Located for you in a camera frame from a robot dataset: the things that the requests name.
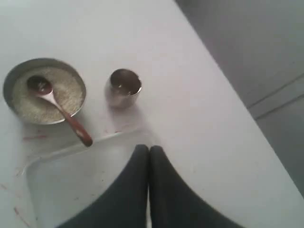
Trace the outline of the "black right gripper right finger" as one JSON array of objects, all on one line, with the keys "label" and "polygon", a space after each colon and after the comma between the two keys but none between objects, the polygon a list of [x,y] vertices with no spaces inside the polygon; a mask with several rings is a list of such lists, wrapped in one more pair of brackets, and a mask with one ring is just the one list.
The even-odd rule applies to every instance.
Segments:
[{"label": "black right gripper right finger", "polygon": [[150,149],[149,200],[154,228],[238,228],[200,198],[177,173],[160,146]]}]

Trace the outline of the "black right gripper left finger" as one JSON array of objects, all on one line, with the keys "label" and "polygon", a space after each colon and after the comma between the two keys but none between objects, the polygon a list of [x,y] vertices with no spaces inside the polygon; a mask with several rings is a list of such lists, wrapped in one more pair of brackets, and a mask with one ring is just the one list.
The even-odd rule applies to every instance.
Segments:
[{"label": "black right gripper left finger", "polygon": [[145,228],[149,148],[135,147],[125,168],[109,188],[60,228]]}]

